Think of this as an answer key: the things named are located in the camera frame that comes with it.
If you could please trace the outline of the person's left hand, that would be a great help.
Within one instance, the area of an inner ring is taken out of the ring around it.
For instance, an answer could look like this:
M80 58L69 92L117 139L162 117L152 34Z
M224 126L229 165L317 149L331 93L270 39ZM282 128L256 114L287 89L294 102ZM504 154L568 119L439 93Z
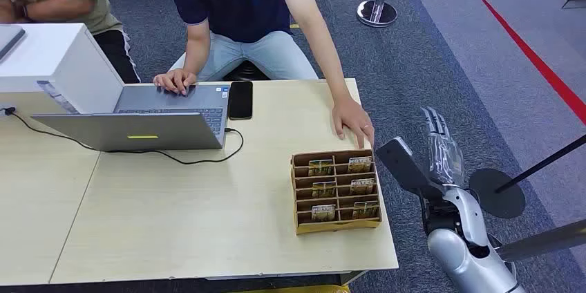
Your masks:
M362 106L349 95L334 98L333 102L332 119L338 138L341 140L345 138L343 128L347 127L354 133L360 149L364 148L366 140L370 145L373 145L375 129L370 116L364 111Z

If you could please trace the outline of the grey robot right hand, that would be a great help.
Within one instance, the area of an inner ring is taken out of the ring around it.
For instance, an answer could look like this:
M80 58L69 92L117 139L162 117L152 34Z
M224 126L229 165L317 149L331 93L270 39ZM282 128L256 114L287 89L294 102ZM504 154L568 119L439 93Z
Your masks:
M440 184L462 186L464 161L462 151L452 138L446 120L434 108L421 107L428 134L429 172Z

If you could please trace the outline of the person's right hand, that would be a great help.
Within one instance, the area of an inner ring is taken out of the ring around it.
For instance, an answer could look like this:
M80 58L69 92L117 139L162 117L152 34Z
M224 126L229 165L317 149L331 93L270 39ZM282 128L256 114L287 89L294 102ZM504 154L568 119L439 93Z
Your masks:
M196 83L196 74L183 68L176 68L156 75L153 84L176 95L187 96L189 87Z

